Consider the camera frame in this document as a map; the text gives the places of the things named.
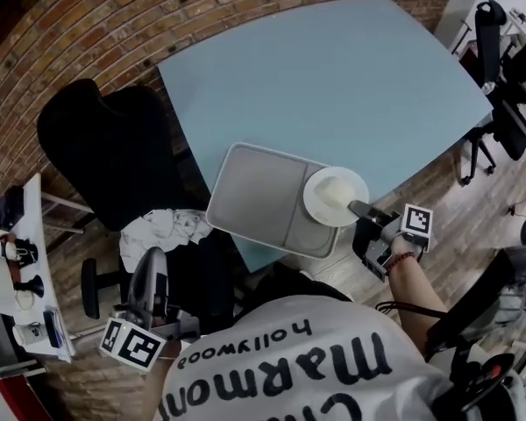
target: brick wall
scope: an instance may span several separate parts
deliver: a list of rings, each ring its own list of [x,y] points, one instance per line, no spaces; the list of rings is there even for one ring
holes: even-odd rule
[[[0,19],[0,195],[35,172],[47,190],[74,191],[39,148],[35,123],[54,93],[93,78],[103,93],[134,82],[165,98],[155,65],[196,42],[276,11],[328,0],[18,0]],[[394,0],[433,30],[448,0]]]

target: white t-shirt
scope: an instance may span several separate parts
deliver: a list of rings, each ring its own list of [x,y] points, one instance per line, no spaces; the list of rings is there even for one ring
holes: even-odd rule
[[[431,421],[450,386],[376,310],[290,296],[183,351],[155,419]]]

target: person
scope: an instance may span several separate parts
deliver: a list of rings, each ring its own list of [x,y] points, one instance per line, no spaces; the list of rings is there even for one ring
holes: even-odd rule
[[[446,311],[412,250],[401,236],[392,243],[394,300]],[[432,402],[451,387],[424,359],[437,320],[399,315],[401,328],[279,266],[232,328],[177,357],[169,345],[146,378],[144,420],[434,420]]]

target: chair leg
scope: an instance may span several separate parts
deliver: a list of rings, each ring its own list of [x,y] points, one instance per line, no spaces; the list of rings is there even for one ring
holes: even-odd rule
[[[486,157],[489,159],[489,162],[491,162],[491,165],[485,169],[488,175],[492,175],[494,172],[494,168],[497,167],[497,164],[495,164],[493,156],[487,149],[487,145],[485,145],[485,142],[483,140],[480,140],[480,148],[483,154],[486,155]]]
[[[477,167],[477,153],[480,150],[480,138],[469,139],[472,142],[472,167],[470,168],[470,175],[462,178],[462,185],[469,184],[475,176],[475,168]]]

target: white plate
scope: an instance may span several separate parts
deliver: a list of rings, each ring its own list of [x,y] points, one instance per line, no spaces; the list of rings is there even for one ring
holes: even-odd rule
[[[318,223],[341,227],[355,223],[357,217],[350,209],[333,209],[316,195],[316,186],[326,178],[337,177],[347,182],[353,189],[355,198],[368,203],[368,187],[363,179],[352,170],[343,167],[327,167],[315,172],[304,186],[303,200],[306,210]]]

